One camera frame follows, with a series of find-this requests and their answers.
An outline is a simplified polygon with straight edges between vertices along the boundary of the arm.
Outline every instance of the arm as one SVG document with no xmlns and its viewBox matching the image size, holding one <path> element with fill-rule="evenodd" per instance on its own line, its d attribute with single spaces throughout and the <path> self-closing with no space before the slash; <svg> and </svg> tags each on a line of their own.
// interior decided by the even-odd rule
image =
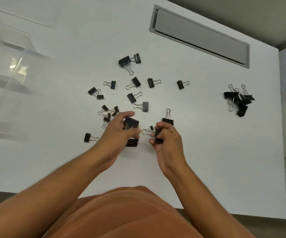
<svg viewBox="0 0 286 238">
<path fill-rule="evenodd" d="M 208 188 L 188 166 L 183 143 L 177 130 L 168 123 L 158 122 L 162 129 L 157 138 L 163 144 L 150 143 L 156 150 L 158 164 L 175 189 L 193 226 L 205 238 L 254 238 L 211 194 Z"/>
<path fill-rule="evenodd" d="M 130 137 L 140 129 L 122 130 L 123 119 L 134 112 L 119 113 L 101 139 L 36 184 L 0 204 L 0 237 L 40 238 L 85 188 L 117 159 Z"/>
</svg>

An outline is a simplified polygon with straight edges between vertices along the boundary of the person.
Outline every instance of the person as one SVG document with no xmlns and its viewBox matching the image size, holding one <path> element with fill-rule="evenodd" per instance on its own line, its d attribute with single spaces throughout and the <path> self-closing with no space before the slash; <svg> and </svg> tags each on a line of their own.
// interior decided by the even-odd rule
<svg viewBox="0 0 286 238">
<path fill-rule="evenodd" d="M 182 138 L 168 123 L 156 144 L 161 172 L 169 180 L 191 219 L 146 187 L 117 188 L 98 196 L 78 199 L 85 188 L 108 169 L 129 138 L 140 128 L 123 130 L 126 116 L 119 113 L 100 140 L 88 151 L 0 204 L 0 238 L 80 237 L 254 237 L 229 214 L 188 166 Z"/>
</svg>

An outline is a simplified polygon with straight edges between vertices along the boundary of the hand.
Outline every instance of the hand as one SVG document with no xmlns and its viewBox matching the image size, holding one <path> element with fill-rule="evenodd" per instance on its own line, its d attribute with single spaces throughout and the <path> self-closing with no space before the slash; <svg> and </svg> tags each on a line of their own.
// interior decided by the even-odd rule
<svg viewBox="0 0 286 238">
<path fill-rule="evenodd" d="M 151 138 L 150 144 L 156 151 L 158 165 L 161 171 L 169 178 L 170 175 L 187 165 L 182 138 L 177 130 L 169 123 L 158 122 L 156 123 L 155 129 L 162 129 L 157 138 L 164 140 L 164 143 L 157 144 L 155 140 Z"/>
<path fill-rule="evenodd" d="M 95 157 L 99 157 L 97 163 L 103 170 L 108 169 L 117 159 L 127 144 L 129 138 L 139 139 L 141 130 L 139 128 L 130 128 L 123 130 L 123 120 L 125 117 L 132 117 L 135 112 L 121 112 L 112 119 L 99 141 L 90 149 L 94 151 Z"/>
</svg>

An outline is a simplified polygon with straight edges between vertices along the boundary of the forearm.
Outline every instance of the forearm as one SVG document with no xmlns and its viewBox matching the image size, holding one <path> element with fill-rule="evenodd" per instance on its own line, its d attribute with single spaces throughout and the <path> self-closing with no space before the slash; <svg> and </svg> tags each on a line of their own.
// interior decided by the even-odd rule
<svg viewBox="0 0 286 238">
<path fill-rule="evenodd" d="M 254 237 L 220 205 L 187 164 L 168 178 L 193 226 L 204 238 Z"/>
<path fill-rule="evenodd" d="M 0 237 L 41 237 L 100 174 L 89 150 L 0 204 Z"/>
</svg>

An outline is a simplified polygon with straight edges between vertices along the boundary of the white tabletop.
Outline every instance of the white tabletop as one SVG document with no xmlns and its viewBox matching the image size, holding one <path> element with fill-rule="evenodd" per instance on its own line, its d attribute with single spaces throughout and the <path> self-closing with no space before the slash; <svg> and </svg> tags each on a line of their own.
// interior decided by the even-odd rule
<svg viewBox="0 0 286 238">
<path fill-rule="evenodd" d="M 154 4 L 250 44 L 250 69 L 149 32 Z M 135 119 L 148 128 L 166 115 L 180 132 L 188 164 L 225 208 L 234 214 L 286 218 L 285 175 L 278 50 L 165 0 L 67 0 L 56 27 L 48 28 L 0 12 L 0 23 L 32 36 L 36 50 L 54 58 L 34 57 L 24 85 L 28 94 L 12 110 L 25 142 L 0 139 L 0 191 L 20 192 L 84 152 L 84 134 L 103 133 L 105 104 L 133 110 L 126 95 L 141 91 Z M 135 75 L 117 61 L 139 53 Z M 133 77 L 141 87 L 125 89 Z M 147 79 L 162 84 L 148 87 Z M 116 80 L 115 90 L 103 81 Z M 190 81 L 179 90 L 177 80 Z M 228 112 L 223 92 L 245 84 L 256 99 L 246 115 Z M 95 86 L 104 100 L 89 96 Z M 120 186 L 145 185 L 182 208 L 161 174 L 155 152 L 141 136 L 137 148 L 125 148 L 82 196 Z"/>
</svg>

